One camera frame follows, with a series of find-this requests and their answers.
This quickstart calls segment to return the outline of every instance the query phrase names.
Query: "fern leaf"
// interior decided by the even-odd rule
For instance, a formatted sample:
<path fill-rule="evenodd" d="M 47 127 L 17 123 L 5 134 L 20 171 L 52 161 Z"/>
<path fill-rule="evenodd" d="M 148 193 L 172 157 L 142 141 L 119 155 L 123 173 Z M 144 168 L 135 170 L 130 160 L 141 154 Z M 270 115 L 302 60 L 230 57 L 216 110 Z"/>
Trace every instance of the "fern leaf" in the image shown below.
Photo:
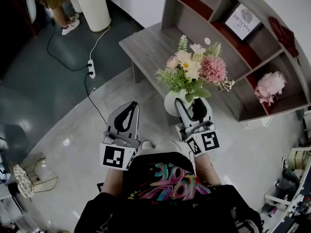
<path fill-rule="evenodd" d="M 178 51 L 187 51 L 188 39 L 185 35 L 180 37 Z"/>
<path fill-rule="evenodd" d="M 218 42 L 215 42 L 214 45 L 210 46 L 204 53 L 206 56 L 215 56 L 220 57 L 221 56 L 221 44 Z"/>

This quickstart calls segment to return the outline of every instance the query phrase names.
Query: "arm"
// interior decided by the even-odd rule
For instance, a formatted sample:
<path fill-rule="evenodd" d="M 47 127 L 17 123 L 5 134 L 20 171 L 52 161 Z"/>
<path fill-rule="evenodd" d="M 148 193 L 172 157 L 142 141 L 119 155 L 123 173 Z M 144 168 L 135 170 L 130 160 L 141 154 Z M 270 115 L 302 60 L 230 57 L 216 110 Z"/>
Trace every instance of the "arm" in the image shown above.
<path fill-rule="evenodd" d="M 209 155 L 207 153 L 195 157 L 194 163 L 196 175 L 200 180 L 205 180 L 212 186 L 218 186 L 222 184 L 214 167 L 212 166 L 212 162 L 210 161 Z"/>
<path fill-rule="evenodd" d="M 122 191 L 123 183 L 123 170 L 116 170 L 110 168 L 108 170 L 102 192 L 111 194 L 112 196 L 119 197 Z"/>

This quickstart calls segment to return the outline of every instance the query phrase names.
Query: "wooden shelving unit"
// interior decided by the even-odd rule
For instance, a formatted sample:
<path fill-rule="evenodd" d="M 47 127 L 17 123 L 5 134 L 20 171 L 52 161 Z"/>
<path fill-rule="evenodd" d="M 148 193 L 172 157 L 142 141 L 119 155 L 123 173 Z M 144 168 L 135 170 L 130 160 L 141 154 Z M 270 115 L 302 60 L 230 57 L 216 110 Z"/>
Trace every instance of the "wooden shelving unit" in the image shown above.
<path fill-rule="evenodd" d="M 242 3 L 262 22 L 246 41 L 241 41 L 224 21 L 235 5 Z M 262 13 L 251 0 L 166 0 L 161 28 L 176 27 L 204 46 L 204 38 L 222 44 L 228 78 L 236 84 L 222 98 L 239 121 L 281 114 L 310 104 L 310 87 L 293 58 L 280 45 Z M 260 104 L 254 94 L 258 81 L 268 72 L 280 71 L 287 84 L 271 105 Z"/>

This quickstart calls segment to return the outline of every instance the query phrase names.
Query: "pink flower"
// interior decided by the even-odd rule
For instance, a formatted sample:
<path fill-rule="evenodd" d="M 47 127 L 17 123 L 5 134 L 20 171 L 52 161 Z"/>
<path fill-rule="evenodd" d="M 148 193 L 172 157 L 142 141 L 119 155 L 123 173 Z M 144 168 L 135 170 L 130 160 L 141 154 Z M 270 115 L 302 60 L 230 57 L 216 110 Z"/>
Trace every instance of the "pink flower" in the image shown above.
<path fill-rule="evenodd" d="M 219 83 L 227 77 L 225 62 L 220 57 L 205 56 L 201 67 L 201 76 L 208 81 Z"/>
<path fill-rule="evenodd" d="M 166 62 L 166 66 L 169 69 L 175 69 L 179 65 L 179 61 L 176 56 L 171 56 L 169 60 Z"/>

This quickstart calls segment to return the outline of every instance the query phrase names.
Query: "bracelet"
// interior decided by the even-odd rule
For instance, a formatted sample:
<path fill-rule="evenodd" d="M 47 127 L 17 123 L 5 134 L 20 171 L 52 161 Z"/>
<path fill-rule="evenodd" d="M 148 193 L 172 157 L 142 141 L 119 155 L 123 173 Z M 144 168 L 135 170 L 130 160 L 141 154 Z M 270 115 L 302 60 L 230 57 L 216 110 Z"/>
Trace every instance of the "bracelet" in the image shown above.
<path fill-rule="evenodd" d="M 201 168 L 195 168 L 196 170 L 208 170 L 208 169 L 210 169 L 210 168 L 212 168 L 213 167 L 213 163 L 212 163 L 212 165 L 210 166 L 210 167 L 207 167 L 207 168 L 203 168 L 203 169 L 201 169 Z"/>

